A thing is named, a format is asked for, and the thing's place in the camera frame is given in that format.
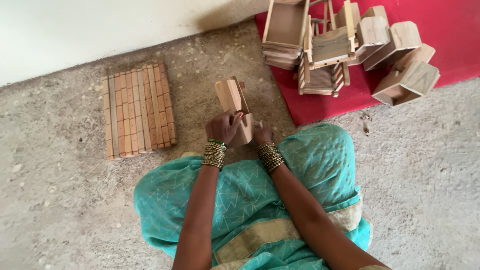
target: bangle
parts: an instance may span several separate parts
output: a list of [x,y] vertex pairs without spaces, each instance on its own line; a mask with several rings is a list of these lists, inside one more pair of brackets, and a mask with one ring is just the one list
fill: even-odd
[[264,143],[258,147],[258,157],[263,162],[267,173],[273,171],[276,167],[285,163],[282,155],[274,143]]
[[205,146],[205,154],[202,165],[211,165],[223,169],[223,162],[225,153],[227,152],[227,145],[220,141],[210,139]]

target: red mat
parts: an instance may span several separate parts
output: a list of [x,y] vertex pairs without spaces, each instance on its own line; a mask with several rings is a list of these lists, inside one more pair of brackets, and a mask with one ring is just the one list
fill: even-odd
[[[334,0],[335,13],[343,5]],[[383,5],[390,25],[412,21],[417,24],[423,43],[436,49],[430,64],[440,70],[441,87],[480,76],[480,1],[479,0],[363,0],[358,1],[360,14],[371,6]],[[323,18],[323,4],[310,8],[312,18]],[[265,29],[267,12],[257,14],[260,39]],[[361,65],[350,66],[350,86],[337,98],[298,94],[293,71],[271,67],[296,126],[323,120],[349,111],[380,104],[371,93],[386,76],[386,70],[365,72]]]

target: woman's arm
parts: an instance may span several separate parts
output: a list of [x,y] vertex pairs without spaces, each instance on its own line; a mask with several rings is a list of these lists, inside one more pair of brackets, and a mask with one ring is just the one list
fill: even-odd
[[[255,132],[258,144],[272,142],[272,131],[264,125]],[[359,270],[384,266],[348,239],[328,218],[315,197],[283,163],[270,172],[275,187],[303,240],[325,260],[331,270]]]
[[[240,125],[243,113],[230,118],[224,112],[205,126],[207,137],[229,144]],[[188,200],[173,270],[208,270],[212,268],[212,220],[215,210],[216,184],[220,169],[202,165]]]

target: green bangle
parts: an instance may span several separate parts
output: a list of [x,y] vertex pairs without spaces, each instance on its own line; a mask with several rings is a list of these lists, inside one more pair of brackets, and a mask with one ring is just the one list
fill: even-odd
[[215,139],[208,139],[209,142],[212,142],[212,143],[218,143],[218,144],[221,144],[225,147],[227,147],[227,145],[225,143],[222,143],[221,141],[219,140],[215,140]]

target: dusty floor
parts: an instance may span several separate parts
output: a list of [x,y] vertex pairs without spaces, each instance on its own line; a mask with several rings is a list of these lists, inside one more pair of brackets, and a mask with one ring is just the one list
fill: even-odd
[[[108,162],[99,79],[153,60],[169,66],[180,143]],[[313,125],[294,127],[254,21],[1,88],[1,268],[170,269],[172,259],[141,238],[133,189],[156,166],[203,151],[204,123],[221,112],[214,83],[232,75],[245,81],[251,111],[275,127],[277,142]],[[369,252],[390,267],[480,267],[479,88],[472,79],[396,110],[324,121],[353,137],[374,224]],[[372,116],[370,137],[363,112]],[[255,158],[244,147],[227,162]]]

